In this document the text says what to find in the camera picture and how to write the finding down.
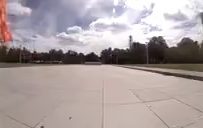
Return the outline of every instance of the pole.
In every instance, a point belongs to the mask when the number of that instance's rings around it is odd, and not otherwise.
[[[146,42],[146,63],[149,64],[148,42]]]
[[[22,46],[20,45],[20,51],[19,51],[19,63],[22,63]]]

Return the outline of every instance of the blue sky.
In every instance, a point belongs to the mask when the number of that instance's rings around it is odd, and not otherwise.
[[[128,47],[128,36],[145,43],[163,36],[201,41],[203,0],[8,0],[14,42],[38,51],[60,48],[99,53]]]

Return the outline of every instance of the pavement joint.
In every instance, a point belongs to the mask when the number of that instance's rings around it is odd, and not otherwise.
[[[24,126],[29,127],[29,128],[33,128],[33,127],[31,127],[30,125],[25,124],[25,123],[23,123],[23,122],[21,122],[21,121],[15,119],[14,117],[11,117],[11,116],[9,116],[9,115],[5,115],[5,116],[8,117],[9,119],[11,119],[11,120],[13,120],[13,121],[15,121],[15,122],[21,124],[21,125],[24,125]]]
[[[136,95],[134,92],[132,92],[132,90],[130,90],[130,92],[131,92],[135,97],[137,97],[138,99],[140,99],[140,100],[142,101],[142,99],[141,99],[138,95]],[[160,116],[158,116],[158,114],[155,113],[155,112],[150,108],[149,105],[147,105],[146,103],[144,103],[144,104],[145,104],[145,106],[146,106],[159,120],[162,121],[162,123],[163,123],[166,127],[170,128],[170,126],[169,126]]]
[[[102,124],[101,124],[101,128],[104,128],[104,121],[105,121],[105,89],[104,89],[104,80],[102,80]]]

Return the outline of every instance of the ground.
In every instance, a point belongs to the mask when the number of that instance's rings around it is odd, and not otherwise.
[[[203,82],[114,66],[0,68],[0,128],[203,128]]]
[[[203,64],[149,64],[149,65],[136,65],[136,66],[203,72]]]

